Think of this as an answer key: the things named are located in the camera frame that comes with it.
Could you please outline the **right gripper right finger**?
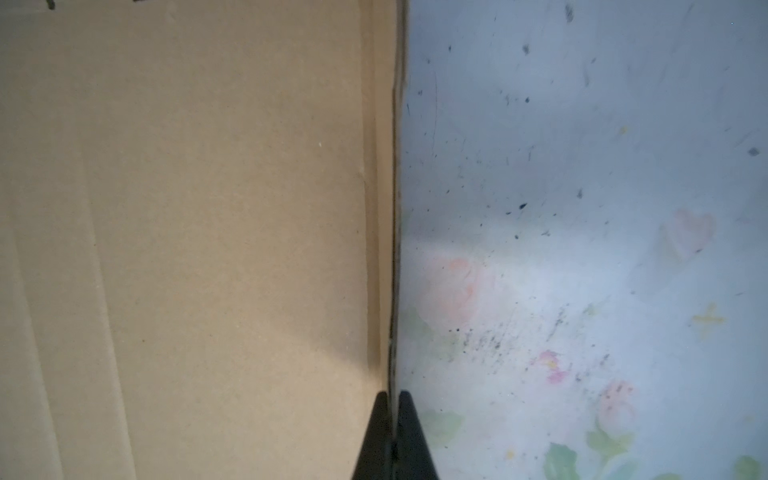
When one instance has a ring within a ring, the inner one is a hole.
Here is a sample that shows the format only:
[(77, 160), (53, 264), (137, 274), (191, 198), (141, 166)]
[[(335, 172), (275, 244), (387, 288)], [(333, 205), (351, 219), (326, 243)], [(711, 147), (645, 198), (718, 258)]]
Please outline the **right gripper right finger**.
[(394, 478), (396, 480), (438, 480), (427, 441), (412, 395), (402, 390), (394, 439)]

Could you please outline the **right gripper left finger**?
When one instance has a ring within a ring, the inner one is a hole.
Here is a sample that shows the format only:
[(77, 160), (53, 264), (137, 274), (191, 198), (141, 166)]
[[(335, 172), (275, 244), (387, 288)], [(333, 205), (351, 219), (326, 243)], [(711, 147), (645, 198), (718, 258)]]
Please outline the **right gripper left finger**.
[(392, 418), (389, 396), (376, 395), (352, 480), (390, 480), (392, 478)]

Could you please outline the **brown cardboard box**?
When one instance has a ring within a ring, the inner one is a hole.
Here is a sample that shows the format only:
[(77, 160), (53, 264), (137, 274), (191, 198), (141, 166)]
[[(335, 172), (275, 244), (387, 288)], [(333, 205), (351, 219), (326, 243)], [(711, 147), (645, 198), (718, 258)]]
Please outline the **brown cardboard box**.
[(394, 1), (1, 5), (1, 475), (347, 479)]

